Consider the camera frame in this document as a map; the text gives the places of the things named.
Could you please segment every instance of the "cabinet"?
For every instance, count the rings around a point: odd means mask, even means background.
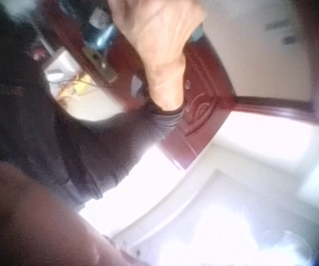
[[[115,39],[107,55],[107,62],[117,73],[117,79],[108,83],[94,62],[83,53],[84,43],[79,26],[62,14],[59,8],[48,5],[48,22],[62,40],[66,49],[91,77],[118,100],[125,110],[142,104],[141,98],[131,95],[131,81],[142,69],[137,53],[123,36]],[[234,107],[234,93],[230,80],[204,36],[184,49],[187,67],[184,75],[186,109],[178,127],[160,143],[162,151],[184,169],[209,144]]]

